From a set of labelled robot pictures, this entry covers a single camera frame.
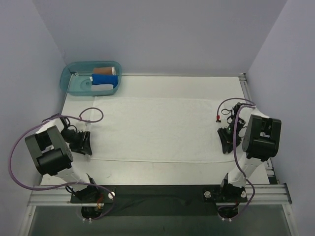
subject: screw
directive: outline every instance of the screw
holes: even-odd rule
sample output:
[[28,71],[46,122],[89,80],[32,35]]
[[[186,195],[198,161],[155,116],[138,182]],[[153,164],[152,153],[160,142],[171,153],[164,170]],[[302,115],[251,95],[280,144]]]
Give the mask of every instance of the screw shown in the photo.
[[114,193],[114,192],[112,192],[112,194],[108,193],[108,198],[109,198],[109,199],[113,199],[113,196],[115,196],[115,193]]
[[205,198],[211,198],[210,191],[205,191],[204,196],[205,196]]
[[246,197],[246,192],[245,192],[245,191],[243,191],[243,192],[241,193],[241,197],[242,197],[242,198],[245,198],[245,197]]

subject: white wall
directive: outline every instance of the white wall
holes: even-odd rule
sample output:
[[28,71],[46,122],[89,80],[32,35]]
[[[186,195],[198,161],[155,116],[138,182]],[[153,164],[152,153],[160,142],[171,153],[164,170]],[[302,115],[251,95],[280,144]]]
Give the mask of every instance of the white wall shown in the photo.
[[315,1],[288,0],[248,72],[254,101],[283,122],[273,159],[302,236],[314,235]]
[[[60,110],[64,62],[31,0],[0,2],[0,32],[0,235],[14,236],[30,191],[10,179],[8,154],[22,132]],[[35,183],[38,175],[24,141],[13,168],[23,183]]]
[[247,72],[286,0],[33,0],[68,63],[123,72]]

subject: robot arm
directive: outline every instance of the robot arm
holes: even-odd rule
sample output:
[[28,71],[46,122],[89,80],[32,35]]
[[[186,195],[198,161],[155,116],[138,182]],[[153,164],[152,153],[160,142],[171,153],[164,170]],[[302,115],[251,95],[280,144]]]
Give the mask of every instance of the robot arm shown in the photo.
[[[71,151],[76,151],[84,154],[86,150],[89,152],[91,149],[89,137],[88,131],[70,130],[63,118],[56,118],[43,125],[35,134],[27,136],[25,143],[38,172],[42,175],[56,176],[69,183],[94,183],[92,178],[74,166],[71,153]],[[72,188],[76,196],[81,199],[87,195],[86,189],[97,192],[95,187],[85,185],[73,185]]]
[[[241,124],[241,127],[243,127],[243,121],[241,119],[237,125]],[[246,178],[240,169],[235,166],[223,179],[221,184],[221,193],[223,195],[236,200],[242,196],[246,179],[252,175],[259,165],[277,154],[280,132],[280,120],[267,117],[258,109],[254,109],[251,112],[242,144],[244,154],[239,161],[239,167],[245,173]]]

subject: blue sponge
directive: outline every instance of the blue sponge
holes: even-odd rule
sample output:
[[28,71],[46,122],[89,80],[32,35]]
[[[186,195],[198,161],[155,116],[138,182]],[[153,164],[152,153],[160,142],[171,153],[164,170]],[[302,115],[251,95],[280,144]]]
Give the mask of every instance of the blue sponge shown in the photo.
[[92,85],[107,85],[111,84],[114,87],[118,85],[118,75],[102,75],[92,74]]

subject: brown object in bin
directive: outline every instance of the brown object in bin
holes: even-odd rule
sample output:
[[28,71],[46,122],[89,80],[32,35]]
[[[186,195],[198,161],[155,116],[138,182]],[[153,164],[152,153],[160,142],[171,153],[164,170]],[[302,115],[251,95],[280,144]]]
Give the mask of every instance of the brown object in bin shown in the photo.
[[102,75],[115,75],[116,71],[114,67],[96,67],[93,69],[93,73]]

